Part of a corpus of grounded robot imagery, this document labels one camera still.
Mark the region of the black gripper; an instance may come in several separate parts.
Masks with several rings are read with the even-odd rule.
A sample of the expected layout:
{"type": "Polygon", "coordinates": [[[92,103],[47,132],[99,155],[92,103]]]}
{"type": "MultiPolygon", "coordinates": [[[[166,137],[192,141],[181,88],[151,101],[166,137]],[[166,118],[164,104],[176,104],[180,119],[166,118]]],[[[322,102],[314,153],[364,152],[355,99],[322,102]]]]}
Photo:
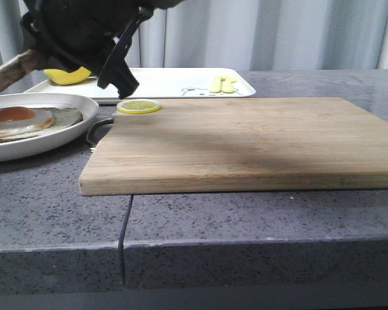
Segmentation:
{"type": "Polygon", "coordinates": [[[141,23],[178,1],[25,1],[21,26],[28,42],[47,56],[45,68],[85,67],[97,85],[117,88],[119,98],[139,86],[125,57],[141,23]]]}

